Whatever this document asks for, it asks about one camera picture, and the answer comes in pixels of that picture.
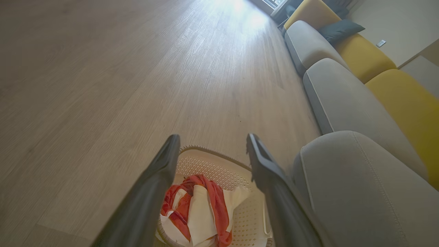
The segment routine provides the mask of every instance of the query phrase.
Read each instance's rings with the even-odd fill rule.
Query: yellow sofa cushion
[[[314,29],[320,29],[326,25],[341,21],[322,0],[303,0],[284,24],[285,30],[296,21],[302,20]]]
[[[439,100],[407,73],[391,69],[366,86],[410,141],[439,190]]]
[[[336,44],[335,49],[363,83],[388,69],[396,69],[390,58],[358,33]]]

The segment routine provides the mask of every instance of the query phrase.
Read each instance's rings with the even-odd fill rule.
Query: sofa seam
[[[354,95],[352,87],[350,86],[350,84],[345,79],[343,79],[342,81],[343,81],[343,84],[345,84],[347,86],[347,88],[349,89],[350,94]],[[356,100],[360,103],[361,106],[364,106],[363,101],[359,100],[358,98],[356,98]],[[363,108],[364,112],[367,114],[367,116],[369,117],[369,119],[372,120],[372,117],[371,117],[370,113],[368,112],[368,110],[365,107],[362,107],[362,108]],[[380,136],[380,142],[383,142],[385,144],[385,146],[387,147],[387,149],[389,149],[390,145],[387,142],[387,140],[383,137],[380,128],[375,123],[375,121],[372,121],[372,123],[373,123],[374,129],[378,132],[378,134]]]
[[[304,150],[304,148],[305,147],[302,147],[300,149],[300,160],[302,161],[301,163],[302,163],[303,175],[305,176],[306,190],[308,191],[309,202],[311,203],[312,210],[315,211],[313,195],[311,193],[311,188],[309,187],[308,175],[306,173],[306,168],[305,168],[305,160],[303,159],[303,150]]]
[[[399,233],[400,233],[402,239],[407,243],[407,246],[409,246],[409,243],[408,243],[407,238],[406,238],[406,234],[405,234],[404,230],[402,229],[401,223],[400,223],[400,221],[398,219],[398,215],[395,212],[395,206],[390,201],[390,199],[389,199],[389,197],[388,197],[388,195],[387,195],[387,193],[386,193],[386,191],[384,189],[384,186],[382,185],[382,182],[381,182],[380,178],[378,177],[375,169],[373,168],[370,159],[367,157],[367,154],[364,151],[363,146],[361,145],[360,141],[358,140],[356,133],[354,131],[351,131],[351,134],[354,137],[354,140],[355,140],[355,142],[357,144],[357,147],[361,151],[361,154],[363,155],[363,158],[366,161],[367,166],[369,167],[370,171],[372,172],[372,175],[373,175],[373,177],[374,177],[374,179],[375,179],[375,181],[376,181],[376,183],[377,183],[377,185],[379,187],[379,190],[380,190],[382,196],[384,197],[384,200],[386,201],[386,203],[387,203],[387,205],[388,205],[388,207],[389,207],[389,209],[390,209],[390,211],[392,213],[392,216],[393,216],[393,218],[395,220],[396,225],[398,226]]]
[[[301,65],[301,66],[300,66],[300,69],[303,69],[303,70],[304,70],[303,74],[305,74],[306,71],[307,71],[307,68],[306,68],[305,65],[302,63],[302,59],[300,58],[299,53],[297,53],[297,49],[296,49],[296,47],[294,46],[293,41],[292,41],[291,38],[290,38],[290,35],[288,35],[288,38],[290,39],[290,41],[291,41],[291,45],[292,45],[292,47],[293,47],[293,49],[294,49],[294,53],[296,54],[297,59],[298,59],[299,62],[300,62],[300,65]]]
[[[331,127],[332,132],[334,132],[334,128],[332,127],[332,124],[331,124],[331,122],[329,121],[328,114],[326,113],[326,110],[325,110],[325,108],[323,107],[322,101],[320,100],[320,97],[319,97],[319,95],[317,94],[317,91],[316,91],[316,89],[315,89],[315,87],[314,87],[313,80],[312,80],[311,77],[309,76],[308,71],[306,71],[305,73],[308,75],[308,78],[309,78],[309,82],[310,82],[310,84],[311,84],[311,87],[313,88],[313,91],[314,91],[314,93],[316,94],[317,99],[319,100],[319,103],[320,103],[320,106],[322,107],[323,113],[325,114],[325,117],[326,117],[326,119],[327,119],[327,121],[328,121],[328,123],[329,123],[329,127]]]

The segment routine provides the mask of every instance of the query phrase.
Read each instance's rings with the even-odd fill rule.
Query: red towel
[[[226,247],[232,242],[232,234],[226,232],[229,225],[226,204],[224,202],[223,189],[214,181],[209,181],[203,175],[192,175],[186,178],[181,185],[172,185],[166,192],[165,201],[163,202],[161,214],[165,216],[172,209],[175,194],[179,189],[184,189],[187,194],[179,201],[177,209],[169,216],[172,223],[181,231],[188,241],[191,240],[191,234],[187,227],[187,217],[189,215],[189,206],[194,194],[194,185],[204,186],[210,198],[210,205],[213,209],[215,218],[215,227],[218,232],[218,246]]]

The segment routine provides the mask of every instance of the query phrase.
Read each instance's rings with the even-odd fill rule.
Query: white cloth
[[[178,201],[185,194],[185,190],[178,190],[172,205],[173,210],[177,208]],[[231,232],[233,228],[233,211],[250,196],[250,190],[243,186],[238,186],[232,191],[223,189],[223,194],[229,217],[227,231]],[[174,240],[174,242],[185,247],[209,247],[215,245],[217,242],[215,219],[213,209],[210,205],[209,193],[204,186],[194,185],[194,194],[191,198],[187,220],[187,226],[191,233],[190,241],[188,241],[179,229],[174,226],[172,221],[169,220],[169,216],[172,213],[173,211],[169,211],[166,216],[160,215],[160,219],[166,235]]]

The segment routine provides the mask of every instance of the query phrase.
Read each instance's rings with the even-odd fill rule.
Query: white plastic basket
[[[200,146],[180,149],[174,184],[180,184],[189,175],[203,174],[226,190],[239,185],[251,190],[251,195],[234,210],[232,247],[271,247],[273,233],[266,211],[264,194],[252,180],[252,170],[243,163],[226,155]],[[158,221],[157,232],[171,247],[181,245],[168,238]]]

